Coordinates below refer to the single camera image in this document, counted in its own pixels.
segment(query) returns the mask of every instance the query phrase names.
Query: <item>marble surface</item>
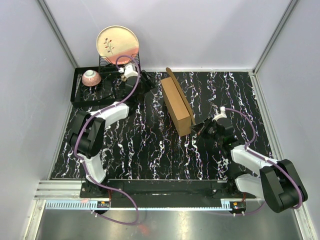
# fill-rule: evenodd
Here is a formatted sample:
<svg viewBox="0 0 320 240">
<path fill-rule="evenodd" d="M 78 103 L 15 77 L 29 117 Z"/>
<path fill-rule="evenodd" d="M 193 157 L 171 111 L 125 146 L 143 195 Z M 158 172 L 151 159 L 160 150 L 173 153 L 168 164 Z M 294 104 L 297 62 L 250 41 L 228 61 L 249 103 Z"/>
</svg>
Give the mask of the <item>marble surface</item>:
<svg viewBox="0 0 320 240">
<path fill-rule="evenodd" d="M 157 80 L 166 72 L 151 72 Z M 247 114 L 253 122 L 256 141 L 252 149 L 272 157 L 263 120 L 247 72 L 175 72 L 188 99 L 196 123 L 218 113 L 221 106 Z M 94 89 L 89 99 L 96 98 Z M 84 110 L 94 111 L 99 107 Z M 73 108 L 51 179 L 81 179 L 83 166 L 67 144 L 73 121 L 80 109 Z M 250 125 L 237 113 L 227 112 L 235 134 L 249 141 Z M 230 161 L 224 159 L 210 140 L 190 135 L 179 137 L 164 105 L 160 81 L 141 99 L 136 109 L 104 132 L 100 158 L 110 179 L 226 179 Z"/>
</svg>

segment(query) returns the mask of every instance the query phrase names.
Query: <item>brown box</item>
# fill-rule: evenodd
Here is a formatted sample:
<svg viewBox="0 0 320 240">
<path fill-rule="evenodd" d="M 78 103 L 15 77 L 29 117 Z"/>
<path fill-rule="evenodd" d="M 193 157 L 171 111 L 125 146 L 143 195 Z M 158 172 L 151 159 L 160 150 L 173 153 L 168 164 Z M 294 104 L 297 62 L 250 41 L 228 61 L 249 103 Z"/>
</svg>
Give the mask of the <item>brown box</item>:
<svg viewBox="0 0 320 240">
<path fill-rule="evenodd" d="M 170 68 L 165 69 L 170 77 L 161 80 L 164 103 L 168 108 L 174 126 L 180 137 L 191 133 L 191 125 L 196 124 L 194 113 Z"/>
</svg>

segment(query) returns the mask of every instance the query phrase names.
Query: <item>patterned bowl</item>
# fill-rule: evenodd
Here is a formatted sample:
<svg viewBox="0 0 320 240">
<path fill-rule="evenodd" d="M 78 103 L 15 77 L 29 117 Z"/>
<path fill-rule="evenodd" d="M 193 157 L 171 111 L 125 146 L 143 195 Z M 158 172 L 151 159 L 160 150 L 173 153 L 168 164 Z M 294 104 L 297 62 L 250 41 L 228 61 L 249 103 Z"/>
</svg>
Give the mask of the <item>patterned bowl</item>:
<svg viewBox="0 0 320 240">
<path fill-rule="evenodd" d="M 82 75 L 82 83 L 87 87 L 93 87 L 101 82 L 101 76 L 94 70 L 87 70 Z"/>
</svg>

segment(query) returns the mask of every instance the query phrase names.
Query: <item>dish rack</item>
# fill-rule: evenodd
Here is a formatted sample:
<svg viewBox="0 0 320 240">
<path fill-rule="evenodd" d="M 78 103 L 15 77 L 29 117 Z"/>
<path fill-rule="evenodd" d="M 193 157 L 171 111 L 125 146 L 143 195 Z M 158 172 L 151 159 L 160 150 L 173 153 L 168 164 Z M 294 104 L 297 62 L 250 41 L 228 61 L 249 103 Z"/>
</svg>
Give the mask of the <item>dish rack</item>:
<svg viewBox="0 0 320 240">
<path fill-rule="evenodd" d="M 139 54 L 131 56 L 140 66 Z M 77 67 L 74 69 L 73 83 L 71 90 L 70 101 L 75 108 L 92 107 L 101 105 L 111 105 L 120 96 L 123 88 L 123 81 L 121 81 L 121 73 L 119 73 L 116 65 L 106 56 L 99 56 L 98 66 Z M 82 83 L 82 75 L 87 70 L 94 70 L 101 76 L 101 82 L 96 86 L 85 86 Z"/>
</svg>

